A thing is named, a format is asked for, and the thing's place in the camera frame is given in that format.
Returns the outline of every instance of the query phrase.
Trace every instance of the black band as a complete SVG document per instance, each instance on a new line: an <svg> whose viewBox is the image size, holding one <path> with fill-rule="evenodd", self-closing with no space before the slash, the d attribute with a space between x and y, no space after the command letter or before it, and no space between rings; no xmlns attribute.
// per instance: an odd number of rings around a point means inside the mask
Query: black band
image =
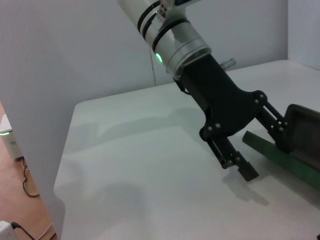
<svg viewBox="0 0 320 240"><path fill-rule="evenodd" d="M171 22L170 24L168 24L167 26L165 26L163 29L161 29L161 31L158 33L158 35L155 37L153 44L152 44L152 50L155 52L156 51L156 47L160 41L160 39L172 28L174 28L175 26L182 24L182 23L190 23L186 18L180 18L178 20L175 20L173 22Z"/></svg>
<svg viewBox="0 0 320 240"><path fill-rule="evenodd" d="M144 27L143 27L142 37L144 38L144 40L146 40L147 31L148 31L150 25L152 24L152 21L155 19L156 15L157 15L157 12L155 12L155 13L149 18L149 20L146 22L146 24L145 24Z"/></svg>
<svg viewBox="0 0 320 240"><path fill-rule="evenodd" d="M138 21L138 31L140 33L140 28L141 28L141 25L142 25L142 22L145 20L146 16L153 10L155 9L156 7L158 7L160 5L160 1L156 1L155 3L153 3L151 6L149 6L141 15L141 17L139 18L139 21Z"/></svg>

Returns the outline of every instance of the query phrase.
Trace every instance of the power adapter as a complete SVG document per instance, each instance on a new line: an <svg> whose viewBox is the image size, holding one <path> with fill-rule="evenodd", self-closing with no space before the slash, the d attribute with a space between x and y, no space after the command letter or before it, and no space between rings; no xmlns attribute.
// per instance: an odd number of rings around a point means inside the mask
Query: power adapter
<svg viewBox="0 0 320 240"><path fill-rule="evenodd" d="M0 221L0 240L19 240L14 228L6 221Z"/></svg>

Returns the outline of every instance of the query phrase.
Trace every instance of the black cable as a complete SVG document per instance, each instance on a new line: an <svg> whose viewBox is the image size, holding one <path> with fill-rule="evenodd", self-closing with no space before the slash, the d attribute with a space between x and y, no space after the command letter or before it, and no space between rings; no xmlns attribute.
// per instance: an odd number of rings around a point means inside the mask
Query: black cable
<svg viewBox="0 0 320 240"><path fill-rule="evenodd" d="M22 165L23 165L23 166L24 166L24 161L25 161L25 158L22 157ZM31 195L31 194L28 193L28 191L26 190L26 187L25 187L25 183L28 181L28 178L27 178L27 175L26 175L27 167L28 167L28 165L25 165L24 170L23 170L24 181L23 181L23 184L22 184L22 188L23 188L25 194L28 195L28 197L30 197L30 198L37 198L37 197L40 196L40 194Z"/></svg>
<svg viewBox="0 0 320 240"><path fill-rule="evenodd" d="M21 225L19 225L18 223L16 223L16 222L12 222L11 223L11 226L13 227L13 229L21 229L22 231L24 231L24 233L25 234L27 234L27 236L29 237L29 238L31 238L32 240L35 240Z"/></svg>
<svg viewBox="0 0 320 240"><path fill-rule="evenodd" d="M50 237L50 239L49 239L49 240L54 239L54 237L55 237L55 236L57 236L57 233L53 234L53 236L52 236L52 237Z"/></svg>

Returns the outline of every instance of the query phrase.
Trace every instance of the green object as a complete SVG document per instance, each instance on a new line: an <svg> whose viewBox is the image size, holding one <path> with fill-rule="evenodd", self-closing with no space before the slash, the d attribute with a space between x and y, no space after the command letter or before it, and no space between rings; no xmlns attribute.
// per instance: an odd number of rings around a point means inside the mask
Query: green object
<svg viewBox="0 0 320 240"><path fill-rule="evenodd" d="M264 155L267 159L296 175L298 178L320 191L320 172L298 158L280 151L273 143L247 131L242 141Z"/></svg>
<svg viewBox="0 0 320 240"><path fill-rule="evenodd" d="M160 63L162 63L162 58L159 53L156 54L156 57L159 59Z"/></svg>

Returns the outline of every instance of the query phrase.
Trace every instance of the white wall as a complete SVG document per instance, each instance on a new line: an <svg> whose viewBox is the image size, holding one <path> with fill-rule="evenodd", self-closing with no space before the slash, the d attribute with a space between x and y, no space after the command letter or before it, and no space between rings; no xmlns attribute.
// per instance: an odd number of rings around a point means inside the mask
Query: white wall
<svg viewBox="0 0 320 240"><path fill-rule="evenodd" d="M150 59L116 1L0 0L0 101L58 235L53 187L75 105L154 86Z"/></svg>
<svg viewBox="0 0 320 240"><path fill-rule="evenodd" d="M219 62L287 58L286 0L203 0L188 16ZM0 0L0 101L58 235L53 186L74 106L151 86L149 47L115 0Z"/></svg>
<svg viewBox="0 0 320 240"><path fill-rule="evenodd" d="M231 70L288 59L287 0L202 0L187 16L219 63L237 60ZM153 62L158 84L172 82L162 64Z"/></svg>
<svg viewBox="0 0 320 240"><path fill-rule="evenodd" d="M320 70L320 0L289 0L289 59Z"/></svg>

